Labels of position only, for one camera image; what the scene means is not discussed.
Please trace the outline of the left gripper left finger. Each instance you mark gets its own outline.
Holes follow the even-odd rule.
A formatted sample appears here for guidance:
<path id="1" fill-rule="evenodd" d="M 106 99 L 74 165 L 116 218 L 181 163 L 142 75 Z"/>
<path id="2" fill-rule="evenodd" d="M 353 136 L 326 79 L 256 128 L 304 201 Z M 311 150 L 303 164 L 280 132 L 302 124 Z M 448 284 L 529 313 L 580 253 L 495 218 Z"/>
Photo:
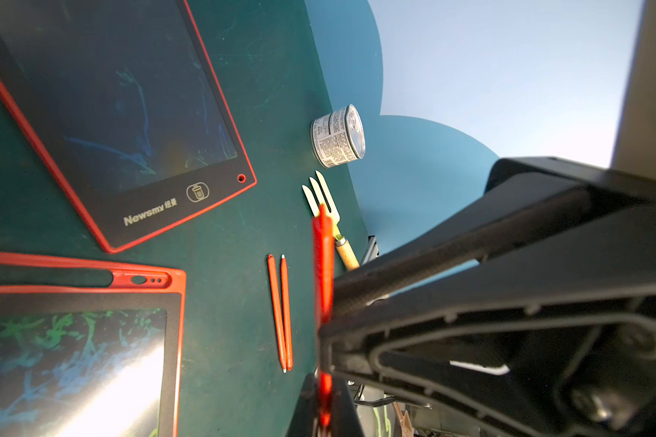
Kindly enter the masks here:
<path id="1" fill-rule="evenodd" d="M 309 373 L 302 383 L 287 436 L 363 436 L 353 396 L 346 382 Z"/>

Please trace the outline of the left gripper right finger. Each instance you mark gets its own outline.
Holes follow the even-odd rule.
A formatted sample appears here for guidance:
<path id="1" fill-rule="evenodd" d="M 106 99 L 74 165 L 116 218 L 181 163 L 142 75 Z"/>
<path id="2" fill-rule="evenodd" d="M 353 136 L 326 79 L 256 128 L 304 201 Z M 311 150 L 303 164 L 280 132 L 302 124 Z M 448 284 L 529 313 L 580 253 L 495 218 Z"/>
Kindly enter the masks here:
<path id="1" fill-rule="evenodd" d="M 503 158 L 335 281 L 320 368 L 506 436 L 656 436 L 656 180 Z"/>

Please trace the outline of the colourful scribble red writing tablet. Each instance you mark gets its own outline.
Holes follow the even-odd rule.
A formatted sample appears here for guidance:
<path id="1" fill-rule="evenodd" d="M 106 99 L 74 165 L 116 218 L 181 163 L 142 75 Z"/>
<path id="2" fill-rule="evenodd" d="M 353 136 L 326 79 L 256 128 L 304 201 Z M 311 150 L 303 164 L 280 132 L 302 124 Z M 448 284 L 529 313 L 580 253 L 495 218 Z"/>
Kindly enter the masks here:
<path id="1" fill-rule="evenodd" d="M 0 436 L 178 433 L 184 271 L 9 252 L 0 265 L 111 276 L 0 285 Z"/>

